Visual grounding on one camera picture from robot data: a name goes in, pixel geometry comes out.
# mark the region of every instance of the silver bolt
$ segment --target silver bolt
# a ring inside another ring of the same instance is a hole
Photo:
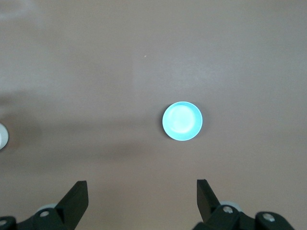
[[[274,216],[272,216],[271,214],[269,213],[264,213],[263,215],[263,218],[265,218],[267,221],[269,222],[274,222],[275,221],[275,218]]]
[[[224,210],[224,212],[230,213],[230,214],[234,212],[234,211],[232,210],[232,208],[229,207],[229,206],[225,206],[225,207],[223,208],[223,210]]]
[[[0,226],[3,226],[3,225],[5,225],[7,223],[7,221],[6,220],[0,220]]]
[[[42,212],[41,214],[39,214],[40,217],[46,217],[49,215],[49,212],[48,211],[44,211]]]

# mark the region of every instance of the black mechanical part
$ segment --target black mechanical part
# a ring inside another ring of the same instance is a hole
[[[78,181],[55,208],[45,208],[16,223],[14,217],[0,217],[0,230],[74,230],[88,207],[86,181]]]
[[[197,181],[197,205],[203,222],[193,230],[294,230],[279,214],[259,212],[253,219],[230,205],[220,205],[206,180]]]

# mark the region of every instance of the gray surface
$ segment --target gray surface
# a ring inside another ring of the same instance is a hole
[[[307,226],[306,1],[0,1],[0,216],[87,180],[77,229],[191,229],[196,180]],[[161,128],[176,101],[204,127]]]

